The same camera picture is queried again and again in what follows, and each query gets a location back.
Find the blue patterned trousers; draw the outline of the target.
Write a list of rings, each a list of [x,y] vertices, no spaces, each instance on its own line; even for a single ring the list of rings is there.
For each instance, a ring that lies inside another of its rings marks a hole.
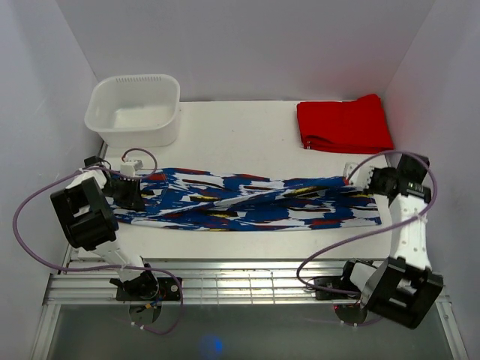
[[[290,231],[372,227],[377,203],[340,176],[270,179],[163,168],[140,183],[144,210],[108,198],[124,224],[198,231]]]

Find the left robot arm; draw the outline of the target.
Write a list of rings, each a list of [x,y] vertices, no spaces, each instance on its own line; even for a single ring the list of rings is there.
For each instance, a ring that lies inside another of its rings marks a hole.
[[[120,175],[110,170],[110,163],[92,156],[84,160],[84,168],[63,190],[50,196],[53,208],[68,243],[100,256],[109,265],[119,265],[118,278],[111,283],[135,299],[151,300],[159,296],[158,279],[139,255],[122,249],[116,232],[116,220],[108,199],[121,209],[145,209],[137,172],[141,160],[122,159]]]

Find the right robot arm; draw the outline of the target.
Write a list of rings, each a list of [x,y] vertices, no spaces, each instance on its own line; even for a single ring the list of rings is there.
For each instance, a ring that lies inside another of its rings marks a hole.
[[[443,276],[433,272],[426,245],[428,206],[432,192],[424,186],[430,161],[402,154],[395,167],[376,168],[347,163],[348,184],[387,197],[394,229],[388,257],[380,266],[354,259],[343,267],[340,292],[355,298],[361,309],[415,329],[443,288]]]

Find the red folded trousers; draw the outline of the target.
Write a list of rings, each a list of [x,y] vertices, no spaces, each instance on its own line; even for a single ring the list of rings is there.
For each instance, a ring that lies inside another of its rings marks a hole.
[[[374,155],[395,148],[376,94],[351,101],[300,102],[296,118],[305,149]]]

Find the white plastic basin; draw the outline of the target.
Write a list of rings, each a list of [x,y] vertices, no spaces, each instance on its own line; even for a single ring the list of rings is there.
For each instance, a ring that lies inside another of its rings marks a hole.
[[[85,126],[111,148],[168,146],[179,135],[180,94],[169,75],[112,76],[94,87]]]

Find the aluminium rail frame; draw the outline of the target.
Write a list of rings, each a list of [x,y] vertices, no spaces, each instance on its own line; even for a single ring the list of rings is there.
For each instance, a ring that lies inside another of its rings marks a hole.
[[[69,250],[50,277],[33,359],[467,359],[447,294],[414,330],[369,315],[338,319],[347,300],[319,300],[296,261],[159,260],[183,280],[184,304],[137,313],[119,301],[101,258]],[[156,314],[157,321],[152,322]]]

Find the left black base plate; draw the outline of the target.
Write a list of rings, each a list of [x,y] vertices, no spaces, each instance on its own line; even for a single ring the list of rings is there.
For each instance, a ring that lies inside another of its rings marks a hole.
[[[159,284],[159,290],[157,297],[161,301],[175,302],[180,300],[179,286],[171,277],[157,277]],[[115,294],[115,300],[121,302],[153,302],[154,298],[141,298],[138,295],[129,295],[123,289],[117,289]]]

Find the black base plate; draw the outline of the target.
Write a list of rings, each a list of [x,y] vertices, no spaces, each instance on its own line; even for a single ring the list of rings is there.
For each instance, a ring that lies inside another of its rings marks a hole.
[[[316,300],[353,300],[358,299],[359,289],[341,276],[323,276],[311,279]]]
[[[179,286],[171,277],[157,277],[159,284],[159,290],[157,297],[161,301],[175,302],[180,300]],[[141,298],[138,295],[129,295],[123,289],[117,289],[115,294],[115,300],[121,302],[153,302],[154,298]]]

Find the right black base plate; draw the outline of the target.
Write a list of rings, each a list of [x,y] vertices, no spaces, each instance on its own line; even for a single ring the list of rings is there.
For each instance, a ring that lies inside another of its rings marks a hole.
[[[323,276],[311,279],[316,300],[353,300],[358,299],[359,289],[341,276]]]

